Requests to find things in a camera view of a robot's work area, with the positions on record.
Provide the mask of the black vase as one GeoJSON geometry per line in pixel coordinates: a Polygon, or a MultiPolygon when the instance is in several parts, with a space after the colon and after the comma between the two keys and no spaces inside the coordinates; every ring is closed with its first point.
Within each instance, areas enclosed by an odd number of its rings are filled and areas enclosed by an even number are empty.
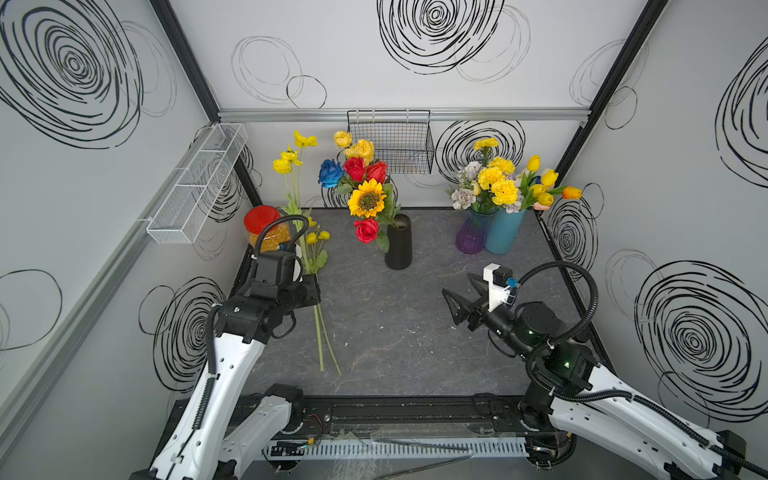
{"type": "Polygon", "coordinates": [[[385,254],[386,266],[392,270],[408,268],[413,259],[411,219],[405,214],[397,214],[387,227],[387,235],[389,251],[385,254]]]}

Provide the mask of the yellow poppy stem large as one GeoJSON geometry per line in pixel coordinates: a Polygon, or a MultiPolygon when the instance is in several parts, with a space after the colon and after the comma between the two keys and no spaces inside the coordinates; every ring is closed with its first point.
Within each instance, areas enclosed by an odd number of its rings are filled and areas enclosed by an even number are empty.
{"type": "MultiPolygon", "coordinates": [[[[294,146],[289,146],[287,149],[283,150],[280,153],[280,156],[277,160],[273,161],[273,170],[277,172],[278,174],[282,175],[285,180],[286,185],[286,195],[288,199],[287,203],[287,210],[285,210],[289,215],[302,215],[304,214],[304,211],[302,209],[302,202],[300,198],[300,186],[299,186],[299,173],[301,171],[301,167],[303,166],[303,153],[306,148],[308,147],[314,147],[317,146],[317,137],[316,136],[304,136],[302,135],[298,130],[294,130],[294,146]]],[[[307,243],[306,243],[306,236],[303,235],[300,240],[299,244],[302,250],[302,254],[304,255],[303,259],[307,259],[307,243]]],[[[314,308],[314,315],[315,315],[315,327],[316,327],[316,334],[317,334],[317,346],[318,346],[318,359],[319,359],[319,367],[321,371],[325,370],[325,362],[324,362],[324,355],[323,355],[323,346],[322,346],[322,338],[321,338],[321,325],[320,325],[320,318],[318,313],[318,307],[319,305],[316,305],[314,308]]]]}

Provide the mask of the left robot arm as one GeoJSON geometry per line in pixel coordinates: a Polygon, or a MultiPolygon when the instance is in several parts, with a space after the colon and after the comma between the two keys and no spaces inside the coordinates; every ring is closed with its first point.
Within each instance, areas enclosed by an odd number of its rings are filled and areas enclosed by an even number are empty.
{"type": "Polygon", "coordinates": [[[284,317],[315,306],[317,278],[287,286],[248,283],[206,320],[206,367],[170,438],[134,479],[239,479],[269,441],[302,424],[303,392],[276,384],[233,432],[227,430],[247,377],[284,317]]]}

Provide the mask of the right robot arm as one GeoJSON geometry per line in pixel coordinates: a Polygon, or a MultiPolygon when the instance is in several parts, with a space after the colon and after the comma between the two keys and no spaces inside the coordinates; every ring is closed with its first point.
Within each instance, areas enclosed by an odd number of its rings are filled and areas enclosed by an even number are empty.
{"type": "Polygon", "coordinates": [[[736,479],[744,470],[766,477],[766,469],[746,459],[746,443],[739,435],[715,432],[672,413],[576,342],[599,302],[596,282],[584,268],[554,261],[516,279],[511,269],[489,264],[482,274],[468,278],[478,299],[448,289],[442,295],[455,324],[466,323],[470,330],[486,327],[523,360],[530,385],[518,410],[525,428],[573,433],[657,479],[736,479]],[[589,288],[588,305],[570,328],[542,302],[516,302],[528,280],[551,268],[579,273],[589,288]]]}

